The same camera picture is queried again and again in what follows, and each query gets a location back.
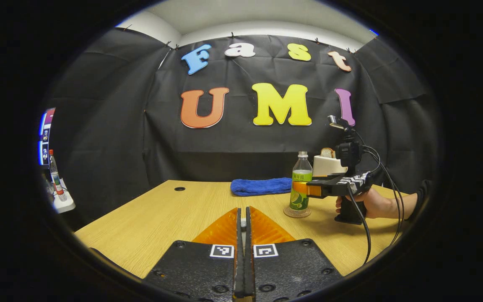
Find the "water bottle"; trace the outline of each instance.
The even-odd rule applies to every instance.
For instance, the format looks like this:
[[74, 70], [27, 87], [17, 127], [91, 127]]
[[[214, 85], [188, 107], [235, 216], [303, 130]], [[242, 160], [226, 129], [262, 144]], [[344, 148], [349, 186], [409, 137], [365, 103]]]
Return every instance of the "water bottle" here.
[[312, 180], [312, 166], [309, 163], [309, 155], [306, 151], [300, 151], [297, 158], [297, 163], [292, 170], [290, 205], [284, 209], [284, 212], [288, 216], [301, 218], [310, 214], [306, 183]]
[[67, 196], [63, 191], [61, 186], [61, 180], [59, 180], [59, 172], [57, 171], [57, 164], [55, 163], [55, 157], [53, 156], [53, 150], [49, 150], [49, 172], [52, 174], [52, 181], [55, 185], [55, 191], [57, 191], [57, 196], [59, 196], [59, 200], [66, 201]]

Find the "monitor screen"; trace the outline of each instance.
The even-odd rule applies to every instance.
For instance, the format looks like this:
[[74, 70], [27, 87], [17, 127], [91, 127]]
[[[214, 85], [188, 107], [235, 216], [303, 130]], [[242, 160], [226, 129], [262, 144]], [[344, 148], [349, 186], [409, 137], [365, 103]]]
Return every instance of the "monitor screen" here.
[[48, 168], [49, 166], [49, 133], [52, 128], [53, 114], [55, 113], [55, 108], [50, 108], [44, 112], [42, 115], [42, 120], [40, 122], [39, 130], [39, 164]]

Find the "table surface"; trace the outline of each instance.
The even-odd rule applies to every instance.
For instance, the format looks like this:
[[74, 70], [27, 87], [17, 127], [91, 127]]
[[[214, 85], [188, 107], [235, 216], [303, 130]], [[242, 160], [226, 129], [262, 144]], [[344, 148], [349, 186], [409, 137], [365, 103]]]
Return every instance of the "table surface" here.
[[[175, 187], [185, 187], [175, 191]], [[391, 189], [372, 186], [393, 198]], [[253, 206], [266, 214], [295, 239], [311, 238], [342, 275], [359, 268], [366, 258], [366, 234], [362, 225], [335, 222], [336, 197], [311, 198], [312, 214], [290, 218], [283, 213], [290, 193], [238, 197], [228, 182], [168, 180], [127, 204], [75, 232], [113, 262], [144, 278], [173, 241], [192, 241], [203, 229], [233, 208]], [[370, 259], [387, 248], [397, 219], [367, 219], [372, 240]]]

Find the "plastic bottle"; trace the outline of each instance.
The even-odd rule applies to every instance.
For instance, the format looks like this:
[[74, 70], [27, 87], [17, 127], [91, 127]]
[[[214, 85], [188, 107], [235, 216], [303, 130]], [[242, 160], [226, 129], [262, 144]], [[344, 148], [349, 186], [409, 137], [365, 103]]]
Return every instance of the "plastic bottle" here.
[[302, 214], [309, 206], [309, 197], [305, 183], [312, 180], [312, 166], [306, 151], [299, 151], [298, 160], [292, 171], [292, 191], [290, 193], [290, 208], [297, 214]]
[[61, 180], [59, 180], [59, 172], [57, 171], [57, 164], [55, 163], [55, 157], [53, 156], [53, 150], [49, 151], [49, 172], [52, 174], [52, 181], [55, 185], [55, 191], [61, 201], [67, 200], [67, 196], [61, 187]]

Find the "black fabric curtain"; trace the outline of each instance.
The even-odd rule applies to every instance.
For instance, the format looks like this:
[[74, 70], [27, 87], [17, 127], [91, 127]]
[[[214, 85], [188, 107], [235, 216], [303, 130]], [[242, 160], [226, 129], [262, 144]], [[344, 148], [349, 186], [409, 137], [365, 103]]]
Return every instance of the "black fabric curtain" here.
[[[253, 44], [253, 57], [227, 57], [234, 43]], [[288, 44], [302, 44], [310, 61], [294, 60]], [[208, 65], [188, 75], [182, 57], [209, 44]], [[346, 58], [351, 72], [327, 53]], [[351, 92], [355, 128], [378, 150], [402, 191], [412, 193], [434, 172], [435, 106], [415, 74], [391, 48], [373, 40], [357, 53], [286, 36], [237, 36], [172, 49], [149, 36], [113, 29], [66, 70], [47, 107], [56, 107], [50, 134], [61, 177], [80, 216], [75, 228], [165, 180], [228, 182], [291, 177], [298, 151], [309, 159], [340, 141], [328, 115], [341, 116], [335, 89]], [[307, 88], [312, 124], [256, 126], [257, 92], [269, 83], [284, 97], [289, 86]], [[202, 90], [197, 114], [212, 110], [212, 88], [226, 87], [221, 120], [209, 128], [181, 121], [181, 94]], [[368, 155], [359, 169], [376, 166]], [[378, 176], [381, 184], [383, 177]]]

